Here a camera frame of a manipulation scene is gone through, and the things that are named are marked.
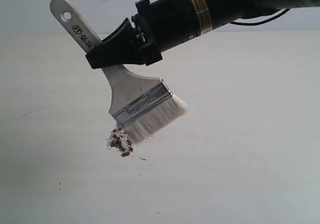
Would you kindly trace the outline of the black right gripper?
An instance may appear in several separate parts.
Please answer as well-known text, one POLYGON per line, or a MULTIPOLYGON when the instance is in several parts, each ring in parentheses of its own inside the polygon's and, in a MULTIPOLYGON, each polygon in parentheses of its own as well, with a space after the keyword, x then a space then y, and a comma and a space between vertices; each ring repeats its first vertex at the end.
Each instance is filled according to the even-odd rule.
POLYGON ((86 54, 92 69, 124 64, 148 66, 162 60, 164 51, 200 34, 190 0, 139 0, 135 6, 137 14, 131 18, 135 28, 125 18, 114 32, 86 54))

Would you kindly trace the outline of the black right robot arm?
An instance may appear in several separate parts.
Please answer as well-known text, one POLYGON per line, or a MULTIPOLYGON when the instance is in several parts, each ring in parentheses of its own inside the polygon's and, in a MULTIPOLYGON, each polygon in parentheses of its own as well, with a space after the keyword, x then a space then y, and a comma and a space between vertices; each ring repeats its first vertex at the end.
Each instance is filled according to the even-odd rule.
POLYGON ((123 64, 151 65, 162 53, 237 19, 272 15, 282 9, 318 7, 320 0, 140 0, 86 58, 93 69, 123 64))

